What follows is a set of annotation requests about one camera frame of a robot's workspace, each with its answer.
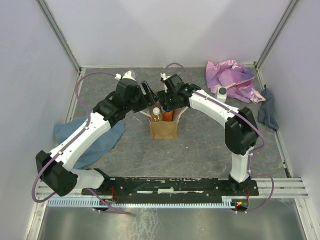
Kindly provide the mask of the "amber liquid bottle white cap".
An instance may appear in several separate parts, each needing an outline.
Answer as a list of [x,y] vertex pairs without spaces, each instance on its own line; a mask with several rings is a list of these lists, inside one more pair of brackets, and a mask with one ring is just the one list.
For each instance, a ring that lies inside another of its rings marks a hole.
[[151,113],[151,122],[161,122],[162,121],[162,111],[159,107],[153,107]]

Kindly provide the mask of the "orange bottle with blue cap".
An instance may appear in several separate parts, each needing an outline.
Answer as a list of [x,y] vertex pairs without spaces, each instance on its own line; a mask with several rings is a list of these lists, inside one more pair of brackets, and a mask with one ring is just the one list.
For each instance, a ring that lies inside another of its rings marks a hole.
[[173,110],[170,111],[164,111],[162,114],[162,120],[164,122],[172,122],[173,121]]

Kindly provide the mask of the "watermelon print canvas bag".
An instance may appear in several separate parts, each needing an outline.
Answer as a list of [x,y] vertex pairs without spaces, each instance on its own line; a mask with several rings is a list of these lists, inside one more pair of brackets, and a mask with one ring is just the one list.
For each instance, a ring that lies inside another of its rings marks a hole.
[[[152,122],[151,114],[152,108],[159,107],[162,114],[165,111],[173,111],[173,121],[157,121]],[[156,96],[156,103],[152,106],[148,106],[145,110],[140,111],[141,114],[147,116],[150,127],[151,139],[175,139],[177,137],[178,123],[182,114],[187,110],[187,107],[178,108],[175,110],[162,107],[158,97]]]

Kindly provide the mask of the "white plastic bottle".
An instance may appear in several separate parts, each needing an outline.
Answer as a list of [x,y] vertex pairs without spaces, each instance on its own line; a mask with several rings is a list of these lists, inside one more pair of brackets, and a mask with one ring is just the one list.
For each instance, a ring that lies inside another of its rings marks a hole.
[[216,90],[215,98],[218,101],[225,103],[227,100],[227,88],[223,86],[219,86]]

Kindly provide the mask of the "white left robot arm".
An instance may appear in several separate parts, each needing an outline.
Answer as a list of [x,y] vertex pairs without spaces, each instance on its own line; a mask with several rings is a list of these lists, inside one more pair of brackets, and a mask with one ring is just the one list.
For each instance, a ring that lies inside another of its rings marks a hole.
[[74,165],[81,155],[128,112],[140,112],[158,101],[146,81],[122,78],[116,89],[99,101],[83,124],[58,147],[35,156],[37,178],[60,197],[73,189],[92,188],[99,195],[110,191],[110,182],[98,170],[79,170]]

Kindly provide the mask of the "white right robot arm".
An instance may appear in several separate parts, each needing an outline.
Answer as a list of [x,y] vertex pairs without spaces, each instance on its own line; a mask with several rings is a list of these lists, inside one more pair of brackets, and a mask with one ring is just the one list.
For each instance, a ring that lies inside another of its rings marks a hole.
[[229,191],[236,196],[247,190],[248,158],[250,151],[256,145],[258,133],[257,124],[252,111],[244,107],[229,106],[195,84],[183,82],[180,76],[160,74],[160,80],[165,85],[164,90],[157,93],[162,106],[170,110],[189,107],[209,116],[224,128],[224,142],[231,151],[232,167]]

